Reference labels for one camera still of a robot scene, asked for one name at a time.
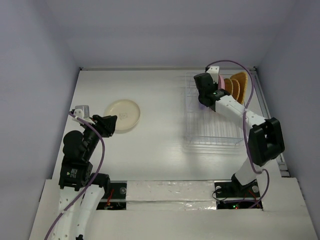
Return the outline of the orange round woven plate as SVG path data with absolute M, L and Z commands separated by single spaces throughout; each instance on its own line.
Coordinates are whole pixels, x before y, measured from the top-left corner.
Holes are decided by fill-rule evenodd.
M 238 80 L 232 78 L 231 79 L 232 85 L 233 85 L 233 90 L 232 90 L 232 96 L 233 98 L 237 101 L 240 96 L 240 83 Z

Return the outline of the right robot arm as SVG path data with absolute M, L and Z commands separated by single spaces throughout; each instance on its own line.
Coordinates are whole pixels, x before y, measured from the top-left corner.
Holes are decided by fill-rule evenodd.
M 225 89 L 218 89 L 218 84 L 207 72 L 197 74 L 193 79 L 199 102 L 243 130 L 247 159 L 232 175 L 230 183 L 231 192 L 242 196 L 262 173 L 262 167 L 284 152 L 280 121 L 275 117 L 267 119 L 245 108 Z

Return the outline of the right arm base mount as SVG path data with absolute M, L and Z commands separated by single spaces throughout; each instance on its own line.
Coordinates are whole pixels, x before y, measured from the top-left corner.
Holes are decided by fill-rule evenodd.
M 246 186 L 236 185 L 232 181 L 215 181 L 214 192 L 214 196 L 218 199 L 244 199 L 261 196 L 256 180 Z

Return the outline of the pink round plate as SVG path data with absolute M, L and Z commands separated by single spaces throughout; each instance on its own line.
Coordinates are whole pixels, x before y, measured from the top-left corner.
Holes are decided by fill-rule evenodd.
M 225 89 L 225 80 L 220 74 L 218 75 L 218 89 Z

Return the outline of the silver foil strip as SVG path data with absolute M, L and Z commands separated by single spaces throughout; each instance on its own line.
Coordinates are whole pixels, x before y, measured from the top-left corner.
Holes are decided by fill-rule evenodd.
M 126 209 L 129 211 L 216 210 L 213 181 L 128 181 Z

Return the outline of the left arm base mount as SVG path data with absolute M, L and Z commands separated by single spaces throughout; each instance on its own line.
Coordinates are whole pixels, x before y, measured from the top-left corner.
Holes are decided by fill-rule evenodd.
M 111 182 L 111 192 L 104 195 L 98 203 L 97 210 L 126 210 L 127 201 L 127 182 L 113 181 Z

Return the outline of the cream round plate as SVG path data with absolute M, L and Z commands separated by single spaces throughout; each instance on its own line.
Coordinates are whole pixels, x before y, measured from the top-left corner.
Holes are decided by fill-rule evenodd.
M 141 118 L 139 105 L 130 99 L 119 99 L 109 104 L 104 116 L 117 116 L 115 133 L 124 134 L 130 132 Z

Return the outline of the orange square woven tray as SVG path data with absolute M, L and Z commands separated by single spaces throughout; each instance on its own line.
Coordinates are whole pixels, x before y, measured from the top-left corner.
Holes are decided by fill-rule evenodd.
M 230 79 L 236 79 L 238 80 L 240 84 L 240 94 L 239 98 L 237 100 L 238 103 L 243 104 L 245 101 L 245 95 L 247 90 L 247 84 L 248 84 L 248 74 L 246 72 L 239 72 L 231 76 Z

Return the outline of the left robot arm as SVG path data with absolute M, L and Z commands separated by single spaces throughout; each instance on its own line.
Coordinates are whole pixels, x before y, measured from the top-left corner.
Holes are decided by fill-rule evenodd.
M 112 193 L 108 174 L 92 171 L 90 158 L 98 143 L 111 137 L 117 116 L 89 118 L 68 113 L 84 128 L 73 130 L 63 138 L 63 159 L 60 169 L 58 215 L 49 227 L 46 240 L 85 240 L 94 211 L 100 200 Z

